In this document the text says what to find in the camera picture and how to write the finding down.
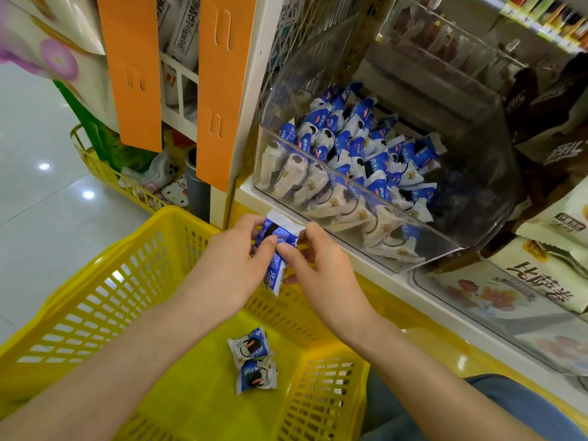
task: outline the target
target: blue jeans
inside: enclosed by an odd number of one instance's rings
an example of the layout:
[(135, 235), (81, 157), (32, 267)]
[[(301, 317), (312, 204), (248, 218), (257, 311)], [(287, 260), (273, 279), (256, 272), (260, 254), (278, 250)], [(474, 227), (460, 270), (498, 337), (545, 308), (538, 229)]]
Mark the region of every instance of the blue jeans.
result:
[[(558, 408), (512, 379), (480, 375), (465, 380), (547, 441), (588, 441), (584, 432)], [(428, 439), (375, 369), (370, 370), (367, 381), (366, 414), (360, 441)]]

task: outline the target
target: tiled floor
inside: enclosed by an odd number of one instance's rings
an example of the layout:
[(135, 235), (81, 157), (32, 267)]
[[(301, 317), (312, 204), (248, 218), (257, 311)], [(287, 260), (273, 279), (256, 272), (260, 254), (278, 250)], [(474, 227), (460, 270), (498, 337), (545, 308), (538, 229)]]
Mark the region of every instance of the tiled floor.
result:
[(0, 65), (0, 343), (149, 213), (88, 174), (51, 81)]

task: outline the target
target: hand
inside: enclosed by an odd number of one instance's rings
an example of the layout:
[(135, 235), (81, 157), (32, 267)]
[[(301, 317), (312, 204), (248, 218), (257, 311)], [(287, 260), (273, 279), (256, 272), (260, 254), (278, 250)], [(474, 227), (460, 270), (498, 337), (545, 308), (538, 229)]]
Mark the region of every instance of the hand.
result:
[(235, 227), (217, 233), (208, 242), (202, 258), (182, 282), (174, 301), (189, 319), (198, 319), (207, 330), (219, 326), (239, 312), (259, 286), (276, 249), (277, 236), (259, 245), (249, 258), (265, 217), (244, 215)]
[[(295, 273), (284, 283), (298, 282), (323, 323), (348, 343), (378, 314), (359, 288), (349, 257), (323, 228), (315, 222), (308, 223), (298, 243), (309, 247), (298, 251), (290, 244), (277, 245), (277, 252)], [(314, 263), (314, 269), (308, 263)]]

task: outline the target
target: yellow shopping basket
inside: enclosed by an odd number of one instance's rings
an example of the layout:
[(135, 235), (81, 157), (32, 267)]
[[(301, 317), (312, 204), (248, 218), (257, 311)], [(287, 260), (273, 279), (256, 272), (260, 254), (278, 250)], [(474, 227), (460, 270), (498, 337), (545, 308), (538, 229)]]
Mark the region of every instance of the yellow shopping basket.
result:
[[(92, 260), (0, 348), (5, 417), (169, 298), (198, 261), (210, 225), (168, 206)], [(277, 390), (237, 396), (227, 339), (263, 325)], [(245, 309), (183, 356), (116, 439), (351, 440), (359, 435), (369, 366), (316, 317), (299, 289), (258, 289)]]

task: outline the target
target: orange divider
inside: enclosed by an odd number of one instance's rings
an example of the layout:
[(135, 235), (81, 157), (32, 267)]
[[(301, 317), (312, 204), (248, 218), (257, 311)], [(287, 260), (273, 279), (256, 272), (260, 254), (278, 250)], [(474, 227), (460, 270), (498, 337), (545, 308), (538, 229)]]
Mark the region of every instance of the orange divider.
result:
[(196, 175), (223, 192), (230, 188), (256, 2), (201, 0)]
[(97, 0), (121, 141), (161, 151), (155, 0)]

